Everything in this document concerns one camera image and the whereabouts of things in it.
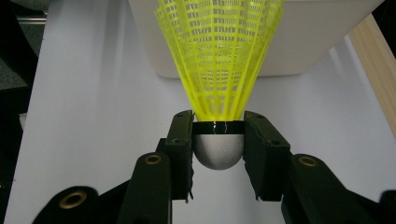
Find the yellow shuttlecock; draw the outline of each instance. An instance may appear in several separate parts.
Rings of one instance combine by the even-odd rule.
[[[199,121],[240,119],[283,0],[159,0],[157,20]]]

